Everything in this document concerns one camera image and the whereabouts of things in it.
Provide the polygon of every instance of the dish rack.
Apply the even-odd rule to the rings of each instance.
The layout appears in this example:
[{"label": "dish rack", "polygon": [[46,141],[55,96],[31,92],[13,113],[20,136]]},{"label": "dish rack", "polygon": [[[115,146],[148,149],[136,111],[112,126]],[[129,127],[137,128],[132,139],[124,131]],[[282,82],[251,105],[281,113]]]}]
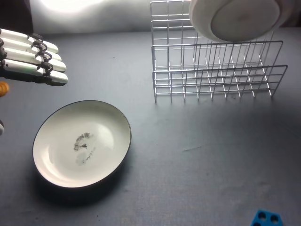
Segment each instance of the dish rack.
[{"label": "dish rack", "polygon": [[202,94],[242,97],[261,91],[272,97],[287,65],[275,65],[282,41],[273,32],[253,41],[217,43],[196,32],[189,19],[190,0],[150,3],[152,80],[157,96]]}]

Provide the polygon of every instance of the gray table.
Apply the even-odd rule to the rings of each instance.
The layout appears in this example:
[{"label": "gray table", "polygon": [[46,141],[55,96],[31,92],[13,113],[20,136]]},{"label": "gray table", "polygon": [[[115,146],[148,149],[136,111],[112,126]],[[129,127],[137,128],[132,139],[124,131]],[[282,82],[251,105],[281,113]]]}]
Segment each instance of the gray table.
[{"label": "gray table", "polygon": [[[151,34],[52,36],[68,67],[64,87],[7,80],[0,98],[0,226],[242,226],[258,209],[301,225],[301,29],[276,32],[289,68],[273,100],[215,95],[159,97],[154,104]],[[119,108],[132,145],[118,183],[90,205],[38,195],[32,143],[44,120],[71,102]]]}]

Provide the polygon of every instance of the orange round part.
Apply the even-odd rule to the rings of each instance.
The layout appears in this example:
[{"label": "orange round part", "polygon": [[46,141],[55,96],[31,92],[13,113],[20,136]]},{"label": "orange round part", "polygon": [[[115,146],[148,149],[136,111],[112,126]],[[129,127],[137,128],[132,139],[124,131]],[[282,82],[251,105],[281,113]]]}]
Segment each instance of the orange round part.
[{"label": "orange round part", "polygon": [[0,97],[4,96],[8,92],[9,92],[9,85],[4,81],[0,81]]}]

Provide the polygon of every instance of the blue object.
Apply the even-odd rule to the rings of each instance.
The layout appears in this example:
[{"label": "blue object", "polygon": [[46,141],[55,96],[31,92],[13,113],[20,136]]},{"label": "blue object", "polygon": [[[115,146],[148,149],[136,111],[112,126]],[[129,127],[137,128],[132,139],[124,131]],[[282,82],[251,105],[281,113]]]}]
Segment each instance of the blue object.
[{"label": "blue object", "polygon": [[283,226],[283,223],[279,214],[259,210],[251,226]]}]

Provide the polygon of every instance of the metal wire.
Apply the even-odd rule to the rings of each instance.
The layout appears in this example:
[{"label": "metal wire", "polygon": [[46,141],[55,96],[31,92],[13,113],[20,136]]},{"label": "metal wire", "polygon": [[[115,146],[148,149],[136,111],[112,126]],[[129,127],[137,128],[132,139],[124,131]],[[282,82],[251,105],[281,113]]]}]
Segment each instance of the metal wire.
[{"label": "metal wire", "polygon": [[287,65],[275,65],[282,41],[273,33],[249,42],[216,43],[197,33],[189,20],[190,0],[150,3],[153,90],[158,95],[238,94],[273,96]]}]

